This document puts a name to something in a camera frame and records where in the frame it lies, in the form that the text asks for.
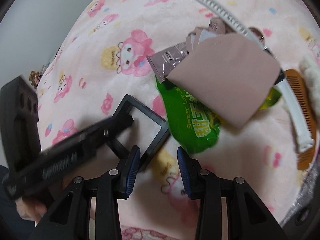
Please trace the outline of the person's left hand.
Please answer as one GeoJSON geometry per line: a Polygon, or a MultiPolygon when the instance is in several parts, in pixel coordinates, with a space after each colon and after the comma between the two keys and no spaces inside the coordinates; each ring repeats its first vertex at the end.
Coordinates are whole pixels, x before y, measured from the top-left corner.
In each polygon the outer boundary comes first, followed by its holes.
{"type": "Polygon", "coordinates": [[[46,206],[38,200],[32,198],[20,198],[15,201],[16,209],[22,219],[39,223],[43,215],[47,212],[46,206]]]}

